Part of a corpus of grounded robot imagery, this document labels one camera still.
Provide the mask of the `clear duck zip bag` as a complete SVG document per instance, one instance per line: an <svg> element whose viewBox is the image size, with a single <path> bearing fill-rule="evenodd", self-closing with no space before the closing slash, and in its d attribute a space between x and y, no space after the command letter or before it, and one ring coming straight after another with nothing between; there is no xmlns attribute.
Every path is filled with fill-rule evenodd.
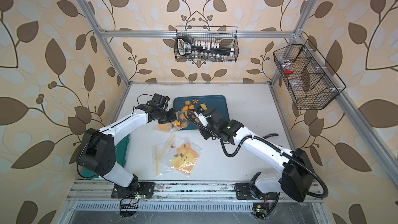
<svg viewBox="0 0 398 224"><path fill-rule="evenodd" d="M158 130L163 132L177 132L186 129L189 125L186 111L176 113L177 119L166 124L158 124Z"/></svg>

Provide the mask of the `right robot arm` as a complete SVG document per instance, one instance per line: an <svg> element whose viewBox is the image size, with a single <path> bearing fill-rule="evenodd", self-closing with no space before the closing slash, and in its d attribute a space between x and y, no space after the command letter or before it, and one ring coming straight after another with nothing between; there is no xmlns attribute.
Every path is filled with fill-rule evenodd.
<svg viewBox="0 0 398 224"><path fill-rule="evenodd" d="M255 199L268 193L285 193L297 202L309 195L314 169L304 151L283 148L253 133L236 120L227 121L218 110L190 110L188 116L204 139L218 140L223 153L235 157L241 149L248 150L271 165L270 174L256 173L248 184L248 191Z"/></svg>

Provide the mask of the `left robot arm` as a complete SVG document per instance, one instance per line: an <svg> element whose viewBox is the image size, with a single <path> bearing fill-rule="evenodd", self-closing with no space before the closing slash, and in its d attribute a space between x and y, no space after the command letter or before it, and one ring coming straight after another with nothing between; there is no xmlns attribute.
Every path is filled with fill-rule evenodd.
<svg viewBox="0 0 398 224"><path fill-rule="evenodd" d="M177 120L176 111L169 108L170 98L152 95L145 104L133 108L120 120L100 129L88 129L83 135L77 167L83 167L121 188L131 188L137 177L117 162L116 146L130 133L157 120L159 124Z"/></svg>

